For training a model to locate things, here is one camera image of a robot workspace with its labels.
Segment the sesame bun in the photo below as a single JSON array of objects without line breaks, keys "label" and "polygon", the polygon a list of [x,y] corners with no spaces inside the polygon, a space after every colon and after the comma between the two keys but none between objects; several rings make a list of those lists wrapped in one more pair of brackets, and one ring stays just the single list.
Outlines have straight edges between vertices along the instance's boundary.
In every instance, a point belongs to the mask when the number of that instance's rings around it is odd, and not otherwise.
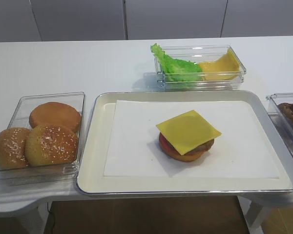
[{"label": "sesame bun", "polygon": [[25,144],[30,132],[30,129],[21,127],[0,132],[0,169],[29,167],[25,157]]},{"label": "sesame bun", "polygon": [[31,166],[71,163],[76,160],[77,135],[64,126],[41,124],[26,140],[25,156]]}]

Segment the green lettuce leaf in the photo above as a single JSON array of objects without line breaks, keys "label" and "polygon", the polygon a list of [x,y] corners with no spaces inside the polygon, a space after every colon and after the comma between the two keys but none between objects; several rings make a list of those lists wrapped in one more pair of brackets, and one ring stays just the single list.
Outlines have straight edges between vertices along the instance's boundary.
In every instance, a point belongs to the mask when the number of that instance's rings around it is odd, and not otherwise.
[{"label": "green lettuce leaf", "polygon": [[150,50],[160,63],[161,68],[166,75],[166,82],[190,82],[203,80],[198,74],[202,72],[202,68],[197,63],[172,58],[156,43],[150,47]]}]

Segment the clear plastic lettuce cheese container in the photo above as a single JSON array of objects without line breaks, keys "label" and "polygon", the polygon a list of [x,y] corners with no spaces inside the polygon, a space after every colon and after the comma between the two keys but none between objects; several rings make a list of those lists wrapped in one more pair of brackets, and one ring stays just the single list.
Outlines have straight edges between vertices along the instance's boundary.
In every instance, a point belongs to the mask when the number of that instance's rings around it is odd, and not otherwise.
[{"label": "clear plastic lettuce cheese container", "polygon": [[[172,46],[161,47],[165,53],[174,59],[181,59],[186,61],[195,62],[199,65],[201,62],[213,62],[221,58],[227,53],[229,49],[232,49],[229,45],[205,45],[205,46]],[[240,70],[239,72],[228,73],[237,75],[234,79],[227,80],[204,80],[206,73],[198,73],[203,80],[202,81],[190,81],[190,82],[166,82],[166,75],[163,72],[161,65],[157,58],[154,56],[155,69],[157,73],[157,84],[165,91],[195,91],[195,90],[235,90],[238,89],[244,81],[244,75],[246,74],[246,68],[238,58],[237,54],[232,49],[235,57],[237,58]]]}]

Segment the red tomato slice in stack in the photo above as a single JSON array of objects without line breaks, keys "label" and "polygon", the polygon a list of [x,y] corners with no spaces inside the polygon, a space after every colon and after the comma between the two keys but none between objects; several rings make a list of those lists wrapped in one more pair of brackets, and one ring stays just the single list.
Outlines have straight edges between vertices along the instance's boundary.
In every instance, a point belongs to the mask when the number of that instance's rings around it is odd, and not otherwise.
[{"label": "red tomato slice in stack", "polygon": [[180,155],[179,152],[162,135],[162,133],[159,134],[159,143],[160,143],[161,148],[163,148],[164,151],[168,151],[168,152],[172,152],[176,155]]}]

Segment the yellow cheese slice on burger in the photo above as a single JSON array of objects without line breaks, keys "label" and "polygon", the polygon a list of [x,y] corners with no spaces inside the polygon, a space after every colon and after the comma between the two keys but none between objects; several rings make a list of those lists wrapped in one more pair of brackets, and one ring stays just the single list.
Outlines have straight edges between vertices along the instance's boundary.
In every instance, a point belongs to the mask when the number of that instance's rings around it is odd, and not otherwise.
[{"label": "yellow cheese slice on burger", "polygon": [[181,155],[221,136],[221,132],[195,110],[161,122],[156,127]]}]

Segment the bottom bun of burger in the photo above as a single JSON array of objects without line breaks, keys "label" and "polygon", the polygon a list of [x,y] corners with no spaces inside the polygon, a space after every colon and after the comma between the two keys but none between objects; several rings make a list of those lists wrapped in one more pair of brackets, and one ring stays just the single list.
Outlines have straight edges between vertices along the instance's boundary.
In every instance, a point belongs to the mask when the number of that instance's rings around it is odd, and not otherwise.
[{"label": "bottom bun of burger", "polygon": [[164,151],[163,148],[161,148],[162,151],[168,155],[169,157],[181,161],[181,162],[193,162],[195,160],[197,160],[198,158],[200,158],[204,153],[198,153],[196,155],[176,155],[172,152],[168,152],[168,151]]}]

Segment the white metal serving tray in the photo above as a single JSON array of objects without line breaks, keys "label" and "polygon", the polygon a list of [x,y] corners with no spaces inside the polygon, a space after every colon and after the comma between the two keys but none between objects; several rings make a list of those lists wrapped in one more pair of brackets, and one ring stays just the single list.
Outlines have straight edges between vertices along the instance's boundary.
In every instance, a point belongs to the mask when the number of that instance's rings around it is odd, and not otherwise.
[{"label": "white metal serving tray", "polygon": [[[277,178],[212,178],[107,176],[104,174],[116,103],[244,101],[248,103],[277,154]],[[87,141],[77,179],[88,194],[190,194],[293,191],[293,157],[260,99],[248,91],[197,91],[154,93],[105,93],[95,100]]]}]

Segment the brown burger patty in stack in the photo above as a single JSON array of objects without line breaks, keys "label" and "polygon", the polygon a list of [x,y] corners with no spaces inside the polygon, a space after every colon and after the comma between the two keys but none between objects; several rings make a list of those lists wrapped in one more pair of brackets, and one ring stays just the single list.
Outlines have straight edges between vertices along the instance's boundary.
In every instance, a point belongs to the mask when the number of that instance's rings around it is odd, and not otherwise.
[{"label": "brown burger patty in stack", "polygon": [[198,153],[204,153],[206,151],[209,151],[211,149],[211,147],[213,146],[213,144],[214,144],[214,139],[197,146],[193,150],[187,152],[185,155],[196,155]]}]

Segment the yellow cheese slice in container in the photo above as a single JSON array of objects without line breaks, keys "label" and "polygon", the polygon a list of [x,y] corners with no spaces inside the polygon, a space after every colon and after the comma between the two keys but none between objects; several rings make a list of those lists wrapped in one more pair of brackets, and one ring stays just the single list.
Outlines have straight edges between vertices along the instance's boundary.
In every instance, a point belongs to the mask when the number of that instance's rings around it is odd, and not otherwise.
[{"label": "yellow cheese slice in container", "polygon": [[232,49],[229,49],[225,55],[213,62],[201,62],[199,66],[202,72],[206,73],[204,80],[227,80],[234,79],[237,75],[229,74],[239,72],[240,65]]}]

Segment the plain bottom bun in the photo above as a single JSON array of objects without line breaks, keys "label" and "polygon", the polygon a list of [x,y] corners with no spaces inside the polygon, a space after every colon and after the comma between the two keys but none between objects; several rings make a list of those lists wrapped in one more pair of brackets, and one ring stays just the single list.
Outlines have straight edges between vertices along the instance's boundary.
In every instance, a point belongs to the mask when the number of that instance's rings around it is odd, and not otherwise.
[{"label": "plain bottom bun", "polygon": [[82,122],[81,114],[72,106],[60,102],[47,102],[37,106],[29,116],[32,128],[40,124],[55,124],[78,132]]}]

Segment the white paper sheet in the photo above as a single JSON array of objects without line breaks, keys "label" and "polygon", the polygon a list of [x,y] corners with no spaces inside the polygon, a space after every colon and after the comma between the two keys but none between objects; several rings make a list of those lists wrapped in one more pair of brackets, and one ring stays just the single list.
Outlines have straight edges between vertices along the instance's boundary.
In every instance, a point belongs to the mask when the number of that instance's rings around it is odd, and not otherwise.
[{"label": "white paper sheet", "polygon": [[[194,162],[168,157],[156,125],[195,110],[221,132]],[[244,101],[118,101],[108,147],[106,176],[277,178],[277,154],[252,107]]]}]

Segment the clear plastic bun container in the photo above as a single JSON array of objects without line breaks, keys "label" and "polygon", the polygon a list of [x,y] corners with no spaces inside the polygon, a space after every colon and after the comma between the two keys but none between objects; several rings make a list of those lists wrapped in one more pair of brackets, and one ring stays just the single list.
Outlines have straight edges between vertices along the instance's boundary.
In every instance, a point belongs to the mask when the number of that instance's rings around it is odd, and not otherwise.
[{"label": "clear plastic bun container", "polygon": [[36,108],[40,104],[45,104],[47,102],[52,101],[68,104],[75,108],[79,112],[79,114],[81,114],[82,121],[81,127],[77,132],[78,150],[75,161],[71,163],[27,167],[20,169],[0,169],[0,184],[14,186],[65,180],[76,177],[79,171],[79,164],[81,161],[81,155],[84,148],[83,144],[85,93],[74,92],[21,97],[8,124],[8,128],[31,128],[29,124],[29,116],[31,111],[34,110],[34,108]]}]

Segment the white table leg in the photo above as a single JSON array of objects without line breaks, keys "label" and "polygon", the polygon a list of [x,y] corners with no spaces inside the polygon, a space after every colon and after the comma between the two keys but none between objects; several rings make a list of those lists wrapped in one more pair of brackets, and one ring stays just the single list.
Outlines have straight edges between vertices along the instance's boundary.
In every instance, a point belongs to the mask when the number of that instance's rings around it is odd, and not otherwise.
[{"label": "white table leg", "polygon": [[270,215],[272,208],[259,205],[247,198],[238,196],[247,228],[250,234],[263,234],[261,224]]}]

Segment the clear plastic patty tomato container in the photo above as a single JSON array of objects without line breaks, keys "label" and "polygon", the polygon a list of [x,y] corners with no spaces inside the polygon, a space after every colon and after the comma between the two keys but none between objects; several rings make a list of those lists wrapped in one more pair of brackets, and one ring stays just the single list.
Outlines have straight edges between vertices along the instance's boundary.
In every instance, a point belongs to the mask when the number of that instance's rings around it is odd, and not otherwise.
[{"label": "clear plastic patty tomato container", "polygon": [[269,102],[268,114],[293,157],[293,124],[278,108],[281,103],[293,103],[293,93],[272,94],[266,99]]}]

